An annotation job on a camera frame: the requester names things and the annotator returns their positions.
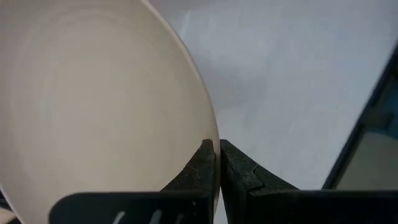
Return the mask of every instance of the white plate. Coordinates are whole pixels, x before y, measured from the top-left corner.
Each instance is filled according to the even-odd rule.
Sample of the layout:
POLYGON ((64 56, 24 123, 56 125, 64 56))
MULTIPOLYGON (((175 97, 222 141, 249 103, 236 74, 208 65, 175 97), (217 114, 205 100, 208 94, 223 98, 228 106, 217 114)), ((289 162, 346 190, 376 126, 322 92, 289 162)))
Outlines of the white plate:
POLYGON ((0 34, 0 185, 24 223, 75 192, 160 190, 202 139, 220 154, 203 82, 148 2, 4 1, 0 34))

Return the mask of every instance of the white table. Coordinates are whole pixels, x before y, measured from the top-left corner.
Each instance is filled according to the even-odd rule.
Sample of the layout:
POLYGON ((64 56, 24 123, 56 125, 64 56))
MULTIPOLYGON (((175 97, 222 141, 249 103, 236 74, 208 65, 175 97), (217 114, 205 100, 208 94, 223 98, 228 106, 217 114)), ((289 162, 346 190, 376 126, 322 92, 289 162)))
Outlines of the white table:
POLYGON ((196 62, 220 137, 321 188, 394 50, 398 0, 151 3, 196 62))

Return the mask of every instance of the black frame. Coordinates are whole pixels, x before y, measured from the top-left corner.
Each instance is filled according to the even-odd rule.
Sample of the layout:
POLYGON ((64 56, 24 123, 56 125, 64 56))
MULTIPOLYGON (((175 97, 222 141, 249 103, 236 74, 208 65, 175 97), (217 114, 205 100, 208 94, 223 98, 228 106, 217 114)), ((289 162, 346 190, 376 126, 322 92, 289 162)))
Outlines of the black frame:
POLYGON ((391 81, 397 78, 398 66, 398 44, 392 53, 391 59, 384 69, 381 78, 379 79, 373 94, 371 95, 368 103, 362 111, 361 116, 358 118, 353 131, 351 132, 346 144, 340 152, 335 165, 331 169, 329 176, 326 178, 322 189, 336 189, 343 177, 348 165, 350 164, 356 149, 368 127, 366 120, 371 116, 373 108, 379 106, 384 99, 386 92, 391 87, 391 81))

